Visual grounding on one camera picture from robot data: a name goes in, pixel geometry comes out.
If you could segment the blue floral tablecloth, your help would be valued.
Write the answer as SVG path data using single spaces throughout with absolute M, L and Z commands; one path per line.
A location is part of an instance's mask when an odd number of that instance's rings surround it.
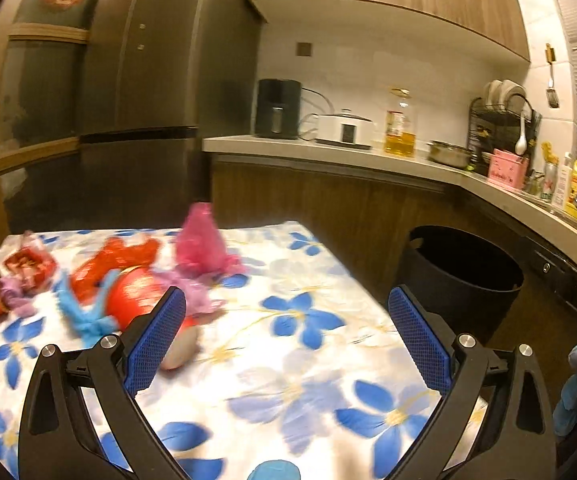
M 41 233 L 75 270 L 118 236 L 162 243 L 179 230 Z M 243 274 L 217 278 L 221 308 L 197 328 L 198 352 L 136 395 L 148 423 L 193 479 L 381 479 L 418 437 L 441 395 L 423 382 L 385 310 L 297 222 L 222 230 Z M 17 477 L 19 423 L 38 352 L 81 348 L 56 288 L 31 318 L 0 321 L 0 463 Z

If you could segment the blue disposable glove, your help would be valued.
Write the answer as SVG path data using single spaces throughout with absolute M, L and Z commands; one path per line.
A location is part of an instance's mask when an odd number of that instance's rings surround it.
M 54 292 L 61 312 L 66 316 L 72 331 L 81 339 L 85 349 L 92 348 L 104 336 L 116 333 L 119 324 L 113 315 L 106 312 L 106 300 L 119 276 L 118 270 L 110 270 L 96 294 L 92 307 L 83 309 L 70 286 L 69 275 L 62 272 L 55 284 Z

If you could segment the pink utensil holder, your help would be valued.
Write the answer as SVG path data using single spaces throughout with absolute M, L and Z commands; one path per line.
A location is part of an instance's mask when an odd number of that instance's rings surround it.
M 528 159 L 508 151 L 494 149 L 490 157 L 488 180 L 506 188 L 520 190 L 528 168 Z

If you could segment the lilac plastic bag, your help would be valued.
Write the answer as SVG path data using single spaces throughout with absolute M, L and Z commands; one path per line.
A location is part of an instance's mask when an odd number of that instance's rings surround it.
M 217 312 L 224 306 L 224 301 L 211 299 L 208 287 L 194 278 L 185 278 L 177 270 L 152 269 L 154 278 L 164 288 L 178 287 L 185 296 L 186 314 L 190 316 L 208 315 Z

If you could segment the black dish rack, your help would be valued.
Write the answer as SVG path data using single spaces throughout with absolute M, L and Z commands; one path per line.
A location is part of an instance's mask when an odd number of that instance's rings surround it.
M 486 176 L 494 150 L 515 152 L 524 122 L 527 148 L 523 157 L 531 164 L 541 115 L 528 101 L 525 89 L 516 82 L 495 79 L 469 107 L 467 148 L 473 152 L 471 169 Z

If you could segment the wall socket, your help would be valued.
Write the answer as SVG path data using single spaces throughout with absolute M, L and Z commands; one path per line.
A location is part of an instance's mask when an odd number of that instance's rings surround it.
M 313 55 L 313 45 L 310 42 L 298 42 L 296 44 L 296 55 L 300 58 L 310 58 Z

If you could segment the dark steel refrigerator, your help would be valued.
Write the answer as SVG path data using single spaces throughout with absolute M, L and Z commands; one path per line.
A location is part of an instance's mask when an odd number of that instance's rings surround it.
M 203 143 L 248 131 L 260 32 L 247 0 L 98 0 L 78 96 L 84 226 L 179 226 L 208 200 Z

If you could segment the red plastic bag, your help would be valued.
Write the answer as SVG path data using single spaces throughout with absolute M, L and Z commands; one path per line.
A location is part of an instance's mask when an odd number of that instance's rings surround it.
M 126 270 L 132 266 L 151 266 L 159 248 L 160 241 L 153 237 L 134 245 L 126 245 L 117 236 L 109 237 L 103 247 L 70 276 L 72 292 L 79 302 L 90 304 L 108 272 Z

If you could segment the wooden glass door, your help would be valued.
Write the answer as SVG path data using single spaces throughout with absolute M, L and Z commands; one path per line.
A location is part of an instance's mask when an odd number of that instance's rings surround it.
M 72 220 L 87 61 L 103 0 L 0 2 L 0 244 Z

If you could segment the black air fryer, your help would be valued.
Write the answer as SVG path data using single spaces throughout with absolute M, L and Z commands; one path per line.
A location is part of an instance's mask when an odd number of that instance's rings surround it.
M 290 79 L 258 81 L 254 133 L 261 138 L 295 140 L 301 118 L 302 84 Z

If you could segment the black trash bin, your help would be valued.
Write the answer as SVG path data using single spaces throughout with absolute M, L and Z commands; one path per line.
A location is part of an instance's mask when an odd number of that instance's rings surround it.
M 440 315 L 453 333 L 486 344 L 519 296 L 524 273 L 485 238 L 449 226 L 417 226 L 403 247 L 395 283 Z

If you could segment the white slow cooker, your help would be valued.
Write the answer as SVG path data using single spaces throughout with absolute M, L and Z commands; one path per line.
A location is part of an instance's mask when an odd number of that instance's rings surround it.
M 315 141 L 320 144 L 370 151 L 374 132 L 375 124 L 372 120 L 344 108 L 337 114 L 318 116 Z

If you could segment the red snack wrapper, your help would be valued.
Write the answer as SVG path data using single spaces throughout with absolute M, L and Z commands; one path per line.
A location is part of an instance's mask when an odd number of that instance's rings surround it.
M 4 260 L 6 270 L 19 279 L 22 291 L 29 295 L 44 292 L 50 285 L 57 263 L 38 234 L 26 231 L 19 248 Z

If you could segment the pink plastic bag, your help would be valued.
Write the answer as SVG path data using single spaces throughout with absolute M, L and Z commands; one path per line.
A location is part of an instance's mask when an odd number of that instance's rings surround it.
M 174 262 L 187 278 L 244 274 L 238 255 L 226 249 L 211 203 L 194 203 L 174 241 Z

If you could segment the hanging spatula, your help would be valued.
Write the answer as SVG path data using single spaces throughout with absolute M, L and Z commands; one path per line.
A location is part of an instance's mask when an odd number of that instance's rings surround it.
M 557 108 L 560 107 L 558 92 L 557 89 L 555 88 L 554 67 L 553 67 L 553 64 L 557 58 L 555 57 L 554 48 L 551 46 L 551 44 L 546 44 L 545 52 L 546 52 L 546 60 L 549 66 L 549 79 L 546 88 L 546 96 L 549 107 L 552 108 L 553 110 L 556 110 Z

